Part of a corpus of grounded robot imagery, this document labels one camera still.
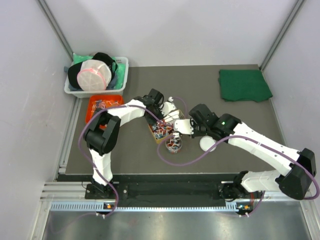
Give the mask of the white round lid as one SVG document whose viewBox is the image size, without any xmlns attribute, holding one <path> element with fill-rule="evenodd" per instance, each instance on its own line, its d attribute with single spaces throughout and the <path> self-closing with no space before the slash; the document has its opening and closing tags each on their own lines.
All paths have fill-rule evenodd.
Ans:
<svg viewBox="0 0 320 240">
<path fill-rule="evenodd" d="M 212 146 L 215 145 L 216 142 L 217 141 L 210 136 L 203 136 L 199 141 L 199 146 L 204 152 L 208 150 L 210 150 L 210 152 L 213 152 L 216 149 L 216 146 L 213 148 Z"/>
</svg>

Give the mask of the clear plastic cup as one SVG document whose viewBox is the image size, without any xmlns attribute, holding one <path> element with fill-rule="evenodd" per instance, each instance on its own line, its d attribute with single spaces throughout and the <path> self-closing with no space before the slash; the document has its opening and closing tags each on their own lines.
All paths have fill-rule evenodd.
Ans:
<svg viewBox="0 0 320 240">
<path fill-rule="evenodd" d="M 167 150 L 172 154 L 178 153 L 181 150 L 182 145 L 183 141 L 180 136 L 169 138 L 165 142 Z"/>
</svg>

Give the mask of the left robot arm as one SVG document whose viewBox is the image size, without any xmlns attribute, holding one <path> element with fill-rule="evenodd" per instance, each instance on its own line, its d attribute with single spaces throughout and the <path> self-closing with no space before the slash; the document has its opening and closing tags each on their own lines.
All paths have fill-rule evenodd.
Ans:
<svg viewBox="0 0 320 240">
<path fill-rule="evenodd" d="M 98 108 L 95 111 L 81 134 L 89 149 L 88 160 L 93 168 L 92 181 L 86 189 L 87 199 L 106 199 L 116 193 L 111 184 L 111 152 L 117 143 L 120 127 L 141 117 L 149 124 L 162 120 L 163 106 L 164 95 L 156 89 L 151 89 L 149 94 L 137 96 L 126 104 Z"/>
</svg>

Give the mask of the green patterned cloth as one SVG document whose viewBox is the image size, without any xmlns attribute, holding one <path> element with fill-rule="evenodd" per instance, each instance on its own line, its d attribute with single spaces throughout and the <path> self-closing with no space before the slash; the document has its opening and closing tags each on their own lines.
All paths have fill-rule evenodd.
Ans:
<svg viewBox="0 0 320 240">
<path fill-rule="evenodd" d="M 116 59 L 114 57 L 110 57 L 108 54 L 103 52 L 98 52 L 94 56 L 78 55 L 73 53 L 74 65 L 68 69 L 69 87 L 72 91 L 82 91 L 78 84 L 77 75 L 81 70 L 83 62 L 89 60 L 104 62 L 110 69 L 112 78 L 106 86 L 106 90 L 119 90 L 123 87 L 126 71 L 125 63 L 116 63 Z"/>
</svg>

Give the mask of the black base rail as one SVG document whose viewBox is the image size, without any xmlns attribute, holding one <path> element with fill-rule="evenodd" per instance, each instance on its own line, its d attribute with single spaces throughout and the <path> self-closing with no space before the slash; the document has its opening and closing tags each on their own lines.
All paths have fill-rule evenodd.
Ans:
<svg viewBox="0 0 320 240">
<path fill-rule="evenodd" d="M 225 201 L 252 203 L 262 192 L 237 190 L 234 173 L 115 174 L 112 186 L 98 186 L 88 174 L 60 174 L 58 182 L 87 182 L 86 200 L 115 200 L 118 208 L 223 207 Z"/>
</svg>

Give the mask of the dark green folded cloth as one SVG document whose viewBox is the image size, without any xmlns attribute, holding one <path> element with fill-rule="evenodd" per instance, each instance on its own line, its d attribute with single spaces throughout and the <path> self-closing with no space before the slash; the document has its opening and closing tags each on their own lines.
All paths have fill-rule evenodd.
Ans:
<svg viewBox="0 0 320 240">
<path fill-rule="evenodd" d="M 226 102 L 253 101 L 260 103 L 273 97 L 260 70 L 221 69 L 218 82 L 220 97 Z"/>
</svg>

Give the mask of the white plastic basket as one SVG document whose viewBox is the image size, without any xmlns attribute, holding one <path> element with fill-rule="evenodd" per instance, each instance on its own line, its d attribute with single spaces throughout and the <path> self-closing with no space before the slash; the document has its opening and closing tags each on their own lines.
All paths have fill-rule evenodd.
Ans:
<svg viewBox="0 0 320 240">
<path fill-rule="evenodd" d="M 66 67 L 64 92 L 79 99 L 93 95 L 123 95 L 126 88 L 129 60 L 123 56 L 111 57 L 98 52 L 93 56 L 73 55 Z"/>
</svg>

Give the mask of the orange candy tray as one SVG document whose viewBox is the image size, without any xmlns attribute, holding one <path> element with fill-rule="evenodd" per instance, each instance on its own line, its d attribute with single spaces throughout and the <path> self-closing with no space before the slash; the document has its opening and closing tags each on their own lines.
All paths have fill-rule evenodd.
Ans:
<svg viewBox="0 0 320 240">
<path fill-rule="evenodd" d="M 87 124 L 97 109 L 105 109 L 123 104 L 124 99 L 121 95 L 93 95 L 89 98 L 84 121 Z"/>
</svg>

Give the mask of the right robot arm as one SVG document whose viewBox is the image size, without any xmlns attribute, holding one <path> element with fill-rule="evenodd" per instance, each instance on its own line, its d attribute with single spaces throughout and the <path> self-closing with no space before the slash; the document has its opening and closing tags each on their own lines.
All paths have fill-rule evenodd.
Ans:
<svg viewBox="0 0 320 240">
<path fill-rule="evenodd" d="M 314 200 L 320 195 L 315 176 L 316 160 L 312 150 L 299 151 L 277 143 L 254 131 L 239 118 L 230 114 L 218 117 L 205 104 L 198 104 L 189 112 L 193 137 L 208 136 L 217 144 L 227 143 L 263 160 L 274 169 L 269 171 L 241 171 L 232 183 L 224 184 L 220 195 L 227 199 L 245 198 L 253 192 L 280 191 L 295 200 Z M 314 196 L 307 197 L 310 186 Z"/>
</svg>

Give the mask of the black cap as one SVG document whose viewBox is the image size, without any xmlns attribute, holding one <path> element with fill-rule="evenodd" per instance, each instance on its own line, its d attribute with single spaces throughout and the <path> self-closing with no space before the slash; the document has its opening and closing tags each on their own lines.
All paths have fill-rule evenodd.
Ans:
<svg viewBox="0 0 320 240">
<path fill-rule="evenodd" d="M 69 84 L 73 89 L 79 90 L 81 87 L 78 84 L 77 76 L 81 71 L 83 62 L 88 60 L 101 61 L 109 68 L 111 72 L 111 81 L 114 79 L 119 65 L 116 60 L 109 56 L 107 53 L 97 52 L 94 55 L 78 55 L 73 53 L 73 65 L 68 68 L 67 75 L 69 79 Z"/>
</svg>

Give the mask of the tan candy box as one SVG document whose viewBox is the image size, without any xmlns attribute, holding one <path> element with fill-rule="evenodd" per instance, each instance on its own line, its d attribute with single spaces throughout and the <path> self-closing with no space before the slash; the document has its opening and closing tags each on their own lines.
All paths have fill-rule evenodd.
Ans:
<svg viewBox="0 0 320 240">
<path fill-rule="evenodd" d="M 164 119 L 154 124 L 149 124 L 148 128 L 157 144 L 160 144 L 167 136 L 174 132 L 174 121 L 184 119 L 185 116 L 181 110 L 174 110 L 167 114 Z"/>
</svg>

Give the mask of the white mesh laundry bag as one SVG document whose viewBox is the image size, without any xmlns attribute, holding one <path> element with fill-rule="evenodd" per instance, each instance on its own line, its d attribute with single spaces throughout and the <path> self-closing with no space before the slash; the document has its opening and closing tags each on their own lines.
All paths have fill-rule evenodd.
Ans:
<svg viewBox="0 0 320 240">
<path fill-rule="evenodd" d="M 111 81 L 111 71 L 99 60 L 82 63 L 77 82 L 83 91 L 104 91 Z"/>
</svg>

